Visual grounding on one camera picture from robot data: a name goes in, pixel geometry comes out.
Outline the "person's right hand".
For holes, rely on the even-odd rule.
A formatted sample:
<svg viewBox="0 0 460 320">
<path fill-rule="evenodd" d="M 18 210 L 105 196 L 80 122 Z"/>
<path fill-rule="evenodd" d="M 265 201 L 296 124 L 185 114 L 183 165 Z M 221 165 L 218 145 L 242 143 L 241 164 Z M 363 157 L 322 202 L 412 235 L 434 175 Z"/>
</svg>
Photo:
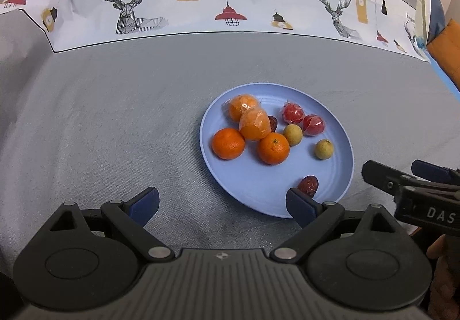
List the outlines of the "person's right hand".
<svg viewBox="0 0 460 320">
<path fill-rule="evenodd" d="M 430 286 L 430 302 L 427 314 L 432 319 L 459 319 L 459 304 L 454 299 L 456 284 L 454 276 L 451 275 L 448 268 L 444 234 L 427 249 L 426 254 L 428 258 L 437 260 L 434 278 Z"/>
</svg>

